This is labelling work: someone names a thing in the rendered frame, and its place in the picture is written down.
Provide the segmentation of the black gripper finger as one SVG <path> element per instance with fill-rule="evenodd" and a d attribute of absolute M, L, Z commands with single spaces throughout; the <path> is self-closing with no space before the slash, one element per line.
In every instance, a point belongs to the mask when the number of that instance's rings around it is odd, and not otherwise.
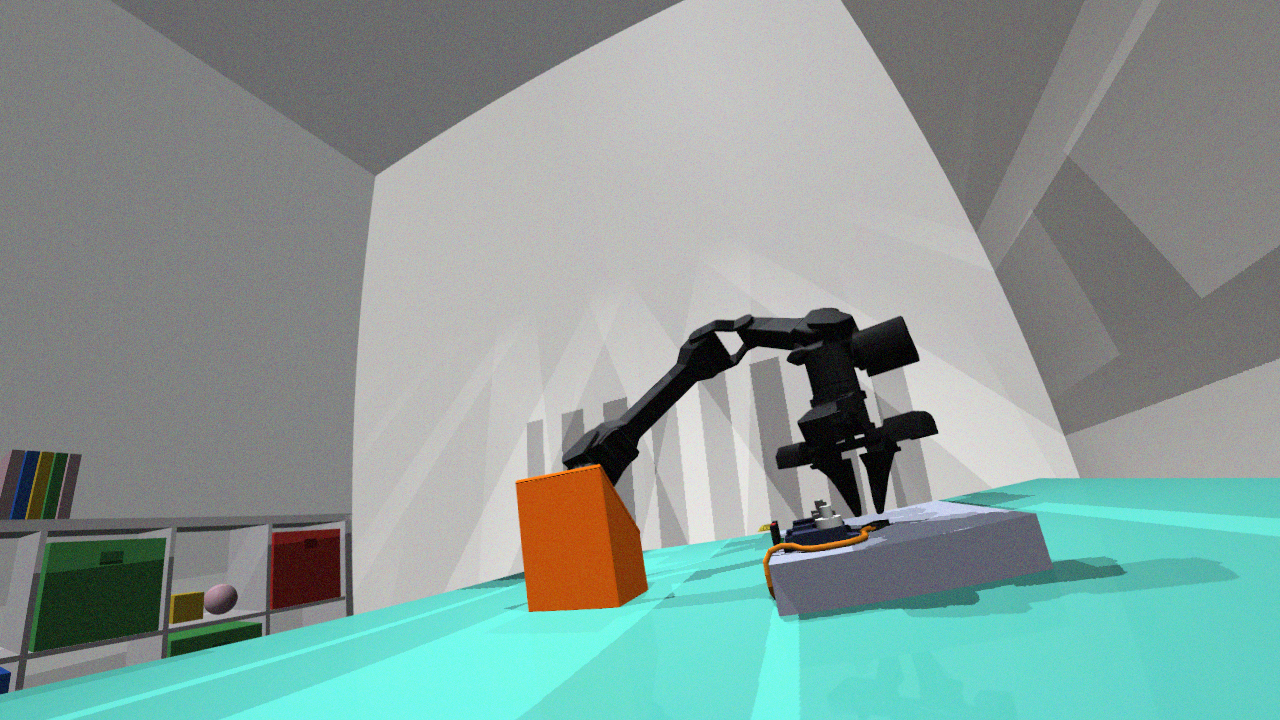
<path fill-rule="evenodd" d="M 854 516 L 861 518 L 861 498 L 858 493 L 858 483 L 855 480 L 851 457 L 841 459 L 838 461 L 820 462 L 810 465 L 810 468 L 812 470 L 818 469 L 829 477 L 829 480 L 835 483 L 835 487 L 845 498 L 850 510 L 854 512 Z"/>
<path fill-rule="evenodd" d="M 887 495 L 890 469 L 892 465 L 893 454 L 899 451 L 901 451 L 900 446 L 882 448 L 868 454 L 859 454 L 861 462 L 864 462 L 867 468 L 868 480 L 870 484 L 870 495 L 877 514 L 884 512 L 884 498 Z"/>

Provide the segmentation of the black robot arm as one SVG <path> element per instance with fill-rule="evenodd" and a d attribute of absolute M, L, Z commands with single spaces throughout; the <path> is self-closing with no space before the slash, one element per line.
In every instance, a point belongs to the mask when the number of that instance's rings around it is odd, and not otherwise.
<path fill-rule="evenodd" d="M 737 354 L 730 356 L 719 332 L 736 331 L 742 340 Z M 714 378 L 736 366 L 744 355 L 759 347 L 792 350 L 786 359 L 806 366 L 812 393 L 842 380 L 858 380 L 854 368 L 877 375 L 919 363 L 919 354 L 902 316 L 869 328 L 858 329 L 852 315 L 836 307 L 812 309 L 804 318 L 739 316 L 714 320 L 694 331 L 680 348 L 676 365 L 666 373 L 618 420 L 604 421 L 588 430 L 562 457 L 572 470 L 602 466 L 614 487 L 625 469 L 637 457 L 637 442 L 678 398 L 698 380 Z M 845 391 L 847 389 L 847 391 Z M 814 407 L 797 420 L 809 448 L 838 443 L 849 437 L 852 427 L 867 427 L 867 410 L 861 398 L 849 386 L 837 389 L 838 398 L 826 401 L 814 395 Z"/>

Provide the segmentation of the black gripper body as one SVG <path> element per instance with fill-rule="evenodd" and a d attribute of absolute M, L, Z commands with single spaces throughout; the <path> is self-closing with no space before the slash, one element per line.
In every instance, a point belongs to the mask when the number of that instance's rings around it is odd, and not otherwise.
<path fill-rule="evenodd" d="M 831 398 L 838 398 L 838 388 L 849 386 L 850 392 L 855 392 L 861 402 L 864 404 L 867 398 L 867 391 L 861 391 L 859 380 L 842 380 L 829 386 L 824 386 L 813 392 L 814 395 L 823 395 L 826 401 Z M 867 406 L 864 404 L 867 410 Z M 867 452 L 873 452 L 882 448 L 899 447 L 896 442 L 904 439 L 918 439 L 927 436 L 940 434 L 937 430 L 933 416 L 925 411 L 913 410 L 910 413 L 901 414 L 899 416 L 891 416 L 883 419 L 883 427 L 877 427 L 876 423 L 870 423 L 869 414 L 867 411 L 867 427 L 852 427 L 849 432 L 849 437 L 838 443 L 832 445 L 817 445 L 817 447 L 809 448 L 806 442 L 800 442 L 796 445 L 788 445 L 778 448 L 776 456 L 777 468 L 788 469 L 799 468 L 806 464 L 820 464 L 829 461 L 838 461 L 842 459 L 841 452 L 846 452 L 855 448 L 867 448 Z M 864 434 L 855 439 L 854 436 Z"/>

